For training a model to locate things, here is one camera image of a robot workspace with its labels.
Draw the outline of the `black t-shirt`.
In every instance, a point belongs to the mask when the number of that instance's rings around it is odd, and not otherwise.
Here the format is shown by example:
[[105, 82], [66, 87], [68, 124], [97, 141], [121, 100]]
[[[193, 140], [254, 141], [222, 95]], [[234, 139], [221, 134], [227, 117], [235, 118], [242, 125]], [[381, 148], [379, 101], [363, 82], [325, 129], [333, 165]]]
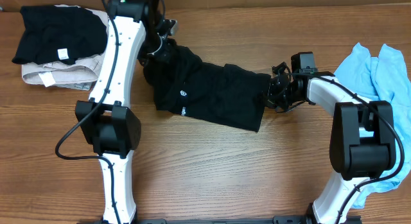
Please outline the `black t-shirt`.
[[258, 132], [270, 75], [203, 62], [171, 39], [169, 60], [150, 59], [143, 74], [157, 110]]

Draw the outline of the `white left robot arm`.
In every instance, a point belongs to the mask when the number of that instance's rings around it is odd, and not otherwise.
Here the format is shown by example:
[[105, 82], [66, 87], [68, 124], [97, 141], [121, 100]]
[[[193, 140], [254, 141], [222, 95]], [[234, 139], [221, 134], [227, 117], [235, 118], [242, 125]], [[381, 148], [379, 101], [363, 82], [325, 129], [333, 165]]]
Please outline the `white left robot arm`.
[[110, 0], [107, 46], [98, 80], [76, 117], [103, 173], [105, 210], [100, 223], [135, 223], [132, 158], [141, 137], [130, 109], [132, 78], [139, 55], [159, 55], [175, 21], [158, 11], [163, 0]]

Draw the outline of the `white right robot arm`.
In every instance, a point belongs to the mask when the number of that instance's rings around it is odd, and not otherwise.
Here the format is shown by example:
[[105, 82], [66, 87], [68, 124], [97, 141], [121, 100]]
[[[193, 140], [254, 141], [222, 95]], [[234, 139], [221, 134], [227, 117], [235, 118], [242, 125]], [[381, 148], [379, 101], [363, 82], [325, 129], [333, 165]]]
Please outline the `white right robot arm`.
[[301, 223], [360, 223], [347, 215], [361, 191], [383, 180], [396, 163], [392, 107], [361, 97], [329, 72], [282, 73], [270, 81], [265, 103], [287, 112], [302, 103], [321, 106], [333, 118], [329, 159], [333, 171]]

